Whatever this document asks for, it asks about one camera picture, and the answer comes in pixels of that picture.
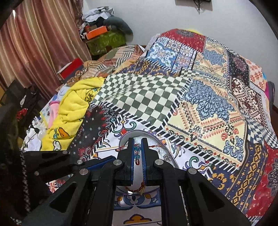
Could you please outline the heart-shaped purple jewelry tin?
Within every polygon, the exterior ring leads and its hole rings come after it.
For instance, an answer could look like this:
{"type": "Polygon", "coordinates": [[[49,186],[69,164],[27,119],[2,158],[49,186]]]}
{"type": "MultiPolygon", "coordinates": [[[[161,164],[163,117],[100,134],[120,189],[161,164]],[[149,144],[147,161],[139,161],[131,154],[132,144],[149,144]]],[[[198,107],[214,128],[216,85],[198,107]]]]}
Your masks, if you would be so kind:
{"type": "Polygon", "coordinates": [[[147,139],[149,148],[158,153],[158,158],[170,163],[173,167],[178,167],[171,152],[156,136],[151,135],[143,130],[133,130],[126,133],[119,142],[119,147],[124,149],[128,146],[128,139],[134,139],[134,147],[132,154],[132,185],[118,186],[117,191],[125,195],[142,195],[151,193],[159,189],[159,186],[146,186],[146,161],[143,159],[145,151],[142,149],[143,138],[147,139]]]}

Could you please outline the yellow cartoon towel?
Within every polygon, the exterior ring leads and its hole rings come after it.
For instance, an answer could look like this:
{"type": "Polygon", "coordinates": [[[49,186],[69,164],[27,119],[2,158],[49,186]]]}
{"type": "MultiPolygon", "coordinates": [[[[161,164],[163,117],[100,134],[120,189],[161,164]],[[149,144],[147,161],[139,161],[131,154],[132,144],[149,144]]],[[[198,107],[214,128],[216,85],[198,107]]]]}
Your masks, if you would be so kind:
{"type": "Polygon", "coordinates": [[[59,103],[57,117],[42,138],[41,151],[64,151],[68,148],[104,81],[103,77],[91,77],[69,88],[59,103]]]}

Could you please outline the red white box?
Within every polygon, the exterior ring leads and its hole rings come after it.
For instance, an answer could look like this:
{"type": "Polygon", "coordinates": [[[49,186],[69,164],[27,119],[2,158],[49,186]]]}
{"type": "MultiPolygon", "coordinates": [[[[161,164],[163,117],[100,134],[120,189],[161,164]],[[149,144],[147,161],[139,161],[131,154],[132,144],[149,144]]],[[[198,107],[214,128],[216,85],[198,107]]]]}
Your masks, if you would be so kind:
{"type": "Polygon", "coordinates": [[[76,58],[60,69],[57,74],[62,82],[66,82],[74,77],[77,71],[81,71],[83,68],[83,61],[80,58],[76,58]]]}

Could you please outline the patchwork patterned bedspread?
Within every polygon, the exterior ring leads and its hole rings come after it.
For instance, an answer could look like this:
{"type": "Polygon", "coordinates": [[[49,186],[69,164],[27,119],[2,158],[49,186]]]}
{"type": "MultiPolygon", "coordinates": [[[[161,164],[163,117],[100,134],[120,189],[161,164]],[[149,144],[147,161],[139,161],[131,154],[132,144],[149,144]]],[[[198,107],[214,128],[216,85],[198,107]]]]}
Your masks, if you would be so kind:
{"type": "Polygon", "coordinates": [[[172,29],[104,78],[66,151],[83,161],[117,156],[120,139],[143,130],[179,169],[197,169],[258,225],[277,195],[277,136],[260,66],[172,29]]]}

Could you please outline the striped brown blanket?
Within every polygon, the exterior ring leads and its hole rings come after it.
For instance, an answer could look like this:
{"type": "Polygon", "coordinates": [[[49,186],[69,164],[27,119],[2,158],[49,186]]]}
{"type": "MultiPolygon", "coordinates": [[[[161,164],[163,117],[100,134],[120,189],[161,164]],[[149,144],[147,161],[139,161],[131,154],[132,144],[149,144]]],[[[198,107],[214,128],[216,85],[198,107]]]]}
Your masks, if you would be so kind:
{"type": "Polygon", "coordinates": [[[125,63],[135,62],[145,49],[140,45],[117,47],[103,55],[98,60],[89,60],[81,64],[64,82],[71,87],[74,83],[90,77],[107,77],[125,63]]]}

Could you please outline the green patterned storage box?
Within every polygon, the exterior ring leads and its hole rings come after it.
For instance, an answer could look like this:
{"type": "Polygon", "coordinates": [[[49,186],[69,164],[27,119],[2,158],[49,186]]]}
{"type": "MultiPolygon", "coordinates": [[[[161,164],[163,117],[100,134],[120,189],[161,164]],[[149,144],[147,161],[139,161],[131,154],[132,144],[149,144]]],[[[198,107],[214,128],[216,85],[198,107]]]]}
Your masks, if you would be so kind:
{"type": "Polygon", "coordinates": [[[126,45],[125,35],[118,30],[110,30],[85,42],[91,55],[106,54],[111,49],[126,45]]]}

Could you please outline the striped red curtain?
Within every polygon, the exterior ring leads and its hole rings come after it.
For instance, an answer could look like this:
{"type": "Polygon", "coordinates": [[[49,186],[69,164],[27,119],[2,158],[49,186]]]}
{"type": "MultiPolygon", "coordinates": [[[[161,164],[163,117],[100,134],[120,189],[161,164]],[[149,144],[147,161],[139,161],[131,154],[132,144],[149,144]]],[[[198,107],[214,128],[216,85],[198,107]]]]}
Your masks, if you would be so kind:
{"type": "Polygon", "coordinates": [[[35,84],[49,99],[60,86],[57,72],[76,58],[91,59],[78,27],[83,1],[1,1],[1,86],[35,84]]]}

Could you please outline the orange box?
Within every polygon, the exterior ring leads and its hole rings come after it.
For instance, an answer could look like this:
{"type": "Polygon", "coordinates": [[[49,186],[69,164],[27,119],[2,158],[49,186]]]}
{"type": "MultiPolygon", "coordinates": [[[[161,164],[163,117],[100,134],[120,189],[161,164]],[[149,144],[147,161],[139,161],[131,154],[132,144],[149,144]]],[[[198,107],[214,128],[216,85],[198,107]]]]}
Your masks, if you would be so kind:
{"type": "Polygon", "coordinates": [[[90,40],[92,38],[95,38],[103,33],[107,33],[108,30],[107,30],[107,27],[106,26],[101,26],[101,27],[98,27],[92,31],[89,31],[87,34],[86,34],[86,38],[87,40],[90,40]]]}

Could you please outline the dark grey backpack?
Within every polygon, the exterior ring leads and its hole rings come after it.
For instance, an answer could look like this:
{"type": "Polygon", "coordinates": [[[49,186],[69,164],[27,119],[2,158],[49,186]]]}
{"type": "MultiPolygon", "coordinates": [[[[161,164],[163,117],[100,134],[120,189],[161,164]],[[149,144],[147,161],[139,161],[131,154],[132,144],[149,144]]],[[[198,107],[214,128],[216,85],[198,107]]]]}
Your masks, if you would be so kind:
{"type": "Polygon", "coordinates": [[[269,108],[272,111],[275,98],[275,84],[273,82],[267,82],[268,94],[269,94],[269,108]]]}

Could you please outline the pile of grey clothes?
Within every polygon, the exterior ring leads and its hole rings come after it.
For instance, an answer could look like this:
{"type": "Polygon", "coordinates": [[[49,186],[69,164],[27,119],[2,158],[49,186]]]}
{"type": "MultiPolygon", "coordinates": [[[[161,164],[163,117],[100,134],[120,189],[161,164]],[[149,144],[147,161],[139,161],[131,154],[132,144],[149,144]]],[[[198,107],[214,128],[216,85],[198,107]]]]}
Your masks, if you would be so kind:
{"type": "Polygon", "coordinates": [[[83,24],[79,26],[79,33],[82,34],[87,25],[110,27],[112,30],[120,30],[125,35],[133,35],[132,29],[121,18],[114,16],[112,7],[97,7],[85,12],[82,16],[83,24]]]}

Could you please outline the yellow round object behind bed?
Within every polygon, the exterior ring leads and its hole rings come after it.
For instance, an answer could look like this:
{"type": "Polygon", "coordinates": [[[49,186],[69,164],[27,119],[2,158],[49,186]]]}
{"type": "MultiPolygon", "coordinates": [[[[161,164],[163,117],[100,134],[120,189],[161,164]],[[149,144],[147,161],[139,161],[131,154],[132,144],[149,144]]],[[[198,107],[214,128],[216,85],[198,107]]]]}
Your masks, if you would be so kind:
{"type": "Polygon", "coordinates": [[[190,32],[193,32],[193,33],[197,33],[199,35],[202,35],[202,33],[200,33],[199,31],[197,30],[194,30],[194,29],[186,29],[187,31],[190,31],[190,32]]]}

